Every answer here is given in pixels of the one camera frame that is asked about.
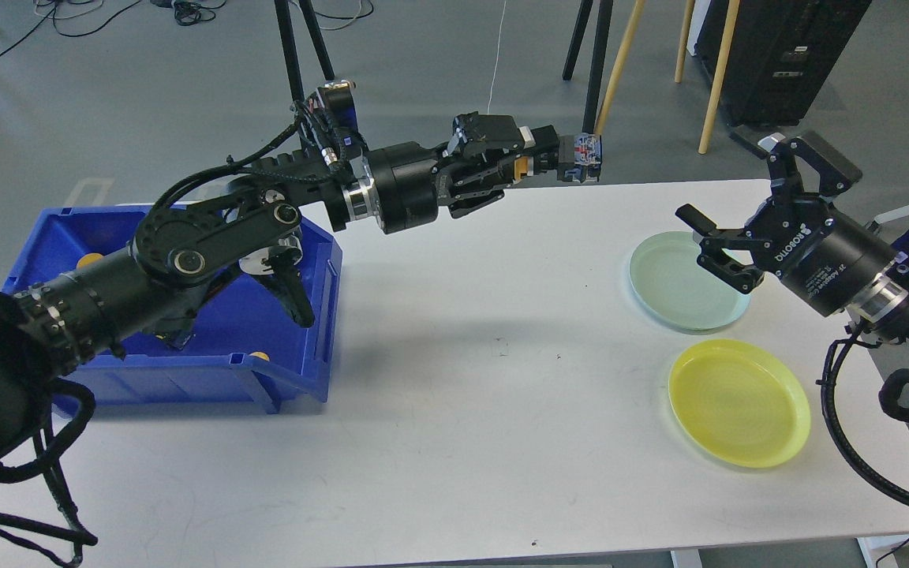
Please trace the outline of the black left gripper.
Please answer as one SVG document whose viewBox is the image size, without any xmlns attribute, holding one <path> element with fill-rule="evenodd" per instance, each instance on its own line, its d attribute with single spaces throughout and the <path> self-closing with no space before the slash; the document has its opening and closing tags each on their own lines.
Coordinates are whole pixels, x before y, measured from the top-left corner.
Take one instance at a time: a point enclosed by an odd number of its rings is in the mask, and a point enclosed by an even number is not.
<svg viewBox="0 0 909 568">
<path fill-rule="evenodd" d="M 577 166 L 576 139 L 551 125 L 519 126 L 508 115 L 459 114 L 446 144 L 409 141 L 369 152 L 372 215 L 386 234 L 434 222 L 443 208 L 459 219 L 497 204 L 526 178 Z"/>
</svg>

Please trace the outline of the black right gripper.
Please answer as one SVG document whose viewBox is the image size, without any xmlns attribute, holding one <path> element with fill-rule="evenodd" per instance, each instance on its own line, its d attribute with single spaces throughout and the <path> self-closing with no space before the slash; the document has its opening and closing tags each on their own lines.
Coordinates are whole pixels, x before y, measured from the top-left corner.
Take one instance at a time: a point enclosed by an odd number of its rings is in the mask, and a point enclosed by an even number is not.
<svg viewBox="0 0 909 568">
<path fill-rule="evenodd" d="M 861 181 L 861 169 L 816 132 L 768 134 L 758 148 L 771 196 L 744 229 L 718 229 L 691 204 L 675 210 L 700 237 L 698 266 L 742 294 L 773 273 L 820 316 L 848 310 L 884 319 L 902 305 L 909 293 L 891 275 L 898 252 L 832 205 Z M 817 173 L 816 192 L 805 190 L 797 159 Z M 729 249 L 752 252 L 754 264 Z"/>
</svg>

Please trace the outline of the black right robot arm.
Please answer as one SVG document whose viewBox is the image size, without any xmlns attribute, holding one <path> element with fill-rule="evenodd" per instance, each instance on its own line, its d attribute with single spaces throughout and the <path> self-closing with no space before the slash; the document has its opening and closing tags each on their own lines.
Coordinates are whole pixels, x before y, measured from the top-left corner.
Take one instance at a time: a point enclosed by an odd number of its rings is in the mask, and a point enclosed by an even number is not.
<svg viewBox="0 0 909 568">
<path fill-rule="evenodd" d="M 909 230 L 885 241 L 872 223 L 837 208 L 862 171 L 818 133 L 752 137 L 739 127 L 735 137 L 767 165 L 769 196 L 736 229 L 721 229 L 691 204 L 679 207 L 699 242 L 698 265 L 742 294 L 772 275 L 818 314 L 847 314 L 845 337 L 831 342 L 817 382 L 823 421 L 849 467 L 909 507 L 909 490 L 862 459 L 836 408 L 838 377 L 855 346 L 909 346 Z M 891 371 L 877 399 L 886 416 L 909 424 L 909 367 Z"/>
</svg>

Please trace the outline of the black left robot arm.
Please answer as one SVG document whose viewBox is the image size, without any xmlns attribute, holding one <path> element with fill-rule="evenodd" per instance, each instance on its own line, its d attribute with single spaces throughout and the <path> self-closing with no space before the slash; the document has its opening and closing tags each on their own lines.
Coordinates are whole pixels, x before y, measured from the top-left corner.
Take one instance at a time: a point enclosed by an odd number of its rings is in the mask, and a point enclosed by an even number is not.
<svg viewBox="0 0 909 568">
<path fill-rule="evenodd" d="M 97 543 L 78 517 L 61 457 L 96 409 L 69 374 L 151 332 L 183 346 L 199 309 L 249 274 L 298 326 L 315 323 L 299 265 L 301 208 L 323 204 L 332 229 L 372 217 L 382 231 L 455 219 L 503 198 L 524 178 L 596 180 L 601 137 L 531 129 L 508 115 L 462 113 L 432 148 L 371 150 L 358 132 L 351 83 L 335 80 L 293 104 L 266 147 L 184 177 L 158 198 L 118 251 L 15 293 L 0 292 L 0 483 L 47 483 L 66 526 L 0 513 L 0 538 L 78 567 Z"/>
</svg>

